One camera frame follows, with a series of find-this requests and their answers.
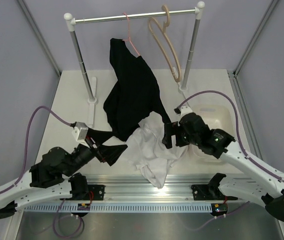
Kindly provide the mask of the white t shirt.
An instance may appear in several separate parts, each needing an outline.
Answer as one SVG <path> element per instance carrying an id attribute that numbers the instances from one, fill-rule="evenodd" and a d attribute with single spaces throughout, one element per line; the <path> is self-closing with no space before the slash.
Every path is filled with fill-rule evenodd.
<path id="1" fill-rule="evenodd" d="M 188 147 L 167 149 L 162 143 L 164 124 L 151 116 L 140 121 L 126 141 L 123 157 L 158 189 L 164 187 L 169 170 L 187 153 Z"/>

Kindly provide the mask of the beige wooden hanger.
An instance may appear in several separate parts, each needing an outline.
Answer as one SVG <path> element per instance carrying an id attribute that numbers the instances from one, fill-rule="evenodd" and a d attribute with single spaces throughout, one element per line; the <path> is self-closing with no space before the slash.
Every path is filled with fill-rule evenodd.
<path id="1" fill-rule="evenodd" d="M 159 49 L 161 50 L 167 64 L 168 68 L 172 74 L 172 77 L 176 83 L 181 82 L 181 66 L 180 62 L 174 48 L 173 43 L 171 42 L 167 29 L 171 24 L 171 16 L 169 13 L 169 8 L 164 4 L 161 9 L 164 11 L 166 20 L 163 23 L 160 23 L 156 17 L 150 17 L 148 19 L 148 29 L 151 33 L 153 39 L 157 43 Z"/>

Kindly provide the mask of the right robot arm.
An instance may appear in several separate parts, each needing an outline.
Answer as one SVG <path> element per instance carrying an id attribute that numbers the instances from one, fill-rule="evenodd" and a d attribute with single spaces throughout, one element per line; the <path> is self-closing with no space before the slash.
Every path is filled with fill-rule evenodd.
<path id="1" fill-rule="evenodd" d="M 247 152 L 233 136 L 221 129 L 210 129 L 201 116 L 188 112 L 179 121 L 164 125 L 163 144 L 172 148 L 193 145 L 207 155 L 222 160 L 251 178 L 239 182 L 224 173 L 216 173 L 208 184 L 208 193 L 218 199 L 236 197 L 265 208 L 274 218 L 284 222 L 284 172 L 273 168 L 257 156 Z"/>

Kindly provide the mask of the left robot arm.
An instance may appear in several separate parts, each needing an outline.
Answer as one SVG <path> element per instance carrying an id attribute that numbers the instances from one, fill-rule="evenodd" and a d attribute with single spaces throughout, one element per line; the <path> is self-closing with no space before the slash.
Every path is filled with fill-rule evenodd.
<path id="1" fill-rule="evenodd" d="M 112 166 L 127 149 L 125 144 L 104 145 L 113 136 L 110 131 L 74 127 L 72 134 L 78 146 L 71 153 L 54 147 L 21 179 L 0 186 L 0 219 L 45 201 L 83 200 L 91 191 L 79 169 L 93 159 Z"/>

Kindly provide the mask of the black t shirt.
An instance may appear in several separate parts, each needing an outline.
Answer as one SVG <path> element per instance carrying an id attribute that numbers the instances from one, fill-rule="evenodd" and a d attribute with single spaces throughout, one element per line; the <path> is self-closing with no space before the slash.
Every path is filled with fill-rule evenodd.
<path id="1" fill-rule="evenodd" d="M 131 54 L 123 40 L 112 38 L 109 59 L 117 81 L 103 109 L 115 137 L 125 142 L 151 112 L 170 123 L 157 79 L 143 57 Z"/>

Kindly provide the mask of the white plastic bin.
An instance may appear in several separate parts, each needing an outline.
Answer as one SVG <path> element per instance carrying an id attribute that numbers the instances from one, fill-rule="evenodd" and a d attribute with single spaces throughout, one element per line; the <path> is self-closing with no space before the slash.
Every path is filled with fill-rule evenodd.
<path id="1" fill-rule="evenodd" d="M 210 129 L 221 129 L 226 131 L 228 134 L 235 136 L 233 123 L 231 119 L 231 114 L 228 108 L 221 105 L 214 104 L 196 104 L 192 105 L 191 109 L 202 117 L 205 124 L 209 126 Z M 192 152 L 197 156 L 199 161 L 207 164 L 218 164 L 223 165 L 219 159 L 211 155 L 203 153 L 198 147 L 192 145 Z"/>

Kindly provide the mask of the aluminium rail base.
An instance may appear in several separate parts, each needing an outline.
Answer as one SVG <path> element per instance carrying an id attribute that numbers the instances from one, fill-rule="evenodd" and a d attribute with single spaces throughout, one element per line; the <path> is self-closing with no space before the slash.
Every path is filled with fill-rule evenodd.
<path id="1" fill-rule="evenodd" d="M 31 187 L 26 181 L 18 187 L 13 201 L 17 208 L 66 199 L 69 202 L 120 203 L 178 203 L 197 201 L 192 185 L 207 185 L 212 174 L 173 174 L 163 188 L 157 188 L 137 175 L 89 175 L 76 173 L 48 188 Z"/>

